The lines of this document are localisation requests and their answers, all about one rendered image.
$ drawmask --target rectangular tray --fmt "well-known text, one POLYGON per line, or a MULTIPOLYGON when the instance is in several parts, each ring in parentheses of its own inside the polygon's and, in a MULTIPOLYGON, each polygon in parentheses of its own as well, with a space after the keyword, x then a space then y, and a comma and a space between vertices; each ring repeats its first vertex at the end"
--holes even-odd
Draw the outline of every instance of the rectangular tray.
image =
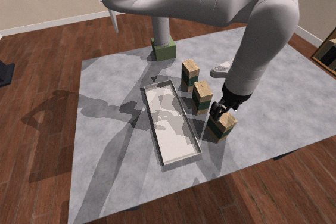
POLYGON ((144 86, 163 165, 200 155, 201 148, 171 80, 144 86))

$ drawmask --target gray tabletop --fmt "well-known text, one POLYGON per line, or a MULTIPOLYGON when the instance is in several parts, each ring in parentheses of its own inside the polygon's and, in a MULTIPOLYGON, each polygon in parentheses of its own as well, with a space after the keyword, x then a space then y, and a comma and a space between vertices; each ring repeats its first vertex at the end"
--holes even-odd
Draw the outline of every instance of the gray tabletop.
POLYGON ((192 115, 181 65, 192 58, 212 101, 224 79, 212 67, 231 59, 244 27, 175 41, 176 58, 154 61, 146 47, 83 61, 69 224, 85 223, 232 173, 336 135, 336 81, 289 45, 270 62, 251 98, 230 113, 237 124, 215 144, 209 114, 192 115), (163 167, 141 87, 171 79, 202 149, 199 159, 163 167))

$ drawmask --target green block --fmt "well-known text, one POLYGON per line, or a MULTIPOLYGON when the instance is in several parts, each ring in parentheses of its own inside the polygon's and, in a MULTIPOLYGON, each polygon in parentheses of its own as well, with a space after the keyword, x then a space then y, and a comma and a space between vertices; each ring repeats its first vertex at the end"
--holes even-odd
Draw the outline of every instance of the green block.
POLYGON ((164 47, 155 46, 154 38, 151 39, 151 42, 152 42, 153 53, 155 55, 157 62, 168 60, 171 58, 176 58, 176 45, 171 36, 170 36, 169 45, 164 46, 164 47))
POLYGON ((184 80, 184 82, 188 85, 188 87, 194 85, 195 82, 198 82, 198 76, 194 76, 192 78, 188 78, 188 76, 185 74, 184 71, 182 71, 182 79, 184 80))
POLYGON ((222 132, 219 130, 219 128, 213 123, 212 120, 208 119, 207 126, 211 129, 211 131, 218 137, 218 139, 223 138, 224 136, 228 135, 231 130, 234 128, 229 129, 226 132, 222 132))
POLYGON ((195 106, 197 107, 197 110, 203 110, 203 109, 208 109, 210 107, 211 101, 205 101, 205 102, 199 102, 199 100, 196 97, 195 91, 192 92, 192 100, 195 103, 195 106))

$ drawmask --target white baseboard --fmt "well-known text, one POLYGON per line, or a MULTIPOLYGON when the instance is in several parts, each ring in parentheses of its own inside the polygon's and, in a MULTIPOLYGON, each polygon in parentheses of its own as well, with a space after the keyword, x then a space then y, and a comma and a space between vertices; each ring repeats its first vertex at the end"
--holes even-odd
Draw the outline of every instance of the white baseboard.
POLYGON ((66 25, 70 23, 76 23, 76 22, 86 21, 86 20, 94 20, 96 18, 104 18, 104 17, 109 17, 109 16, 110 16, 110 13, 108 11, 104 11, 104 12, 99 12, 99 13, 94 13, 94 14, 85 14, 85 15, 80 15, 80 16, 75 16, 75 17, 70 17, 70 18, 64 18, 60 20, 47 21, 47 22, 23 26, 23 27, 14 27, 12 29, 0 30, 0 36, 15 35, 18 33, 24 33, 24 32, 29 32, 29 31, 39 30, 39 29, 47 29, 49 27, 57 27, 57 26, 66 25))
MULTIPOLYGON (((3 36, 7 36, 7 35, 14 35, 18 33, 24 33, 24 32, 29 32, 29 31, 39 30, 39 29, 46 29, 49 27, 56 27, 56 26, 70 24, 70 23, 86 21, 86 20, 93 20, 96 18, 104 18, 104 17, 109 17, 109 16, 110 16, 110 13, 108 11, 104 11, 104 12, 99 12, 99 13, 94 13, 94 14, 85 14, 85 15, 80 15, 80 16, 75 16, 75 17, 70 17, 70 18, 64 18, 61 20, 47 21, 47 22, 23 26, 23 27, 15 27, 13 29, 4 29, 4 30, 0 30, 0 39, 3 36)), ((316 47, 319 47, 323 43, 321 39, 309 33, 307 30, 304 30, 302 27, 297 26, 295 33, 316 47)))
POLYGON ((315 47, 320 47, 320 45, 323 43, 323 41, 319 38, 317 38, 315 35, 309 33, 307 30, 303 29, 300 26, 297 26, 295 33, 298 36, 301 36, 303 39, 305 39, 307 42, 310 42, 315 47))

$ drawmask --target brown wood floor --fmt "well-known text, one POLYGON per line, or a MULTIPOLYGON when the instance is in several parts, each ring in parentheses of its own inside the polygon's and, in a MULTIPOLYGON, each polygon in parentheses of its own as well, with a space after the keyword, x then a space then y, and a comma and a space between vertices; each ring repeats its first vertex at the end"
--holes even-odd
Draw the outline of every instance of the brown wood floor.
MULTIPOLYGON (((82 60, 151 45, 150 17, 117 21, 119 34, 106 17, 0 40, 0 60, 15 63, 12 83, 0 88, 0 224, 67 224, 82 60)), ((242 26, 172 18, 170 34, 176 41, 242 26)), ((316 50, 296 34, 288 44, 307 60, 316 50)), ((333 136, 91 223, 335 224, 335 202, 333 136)))

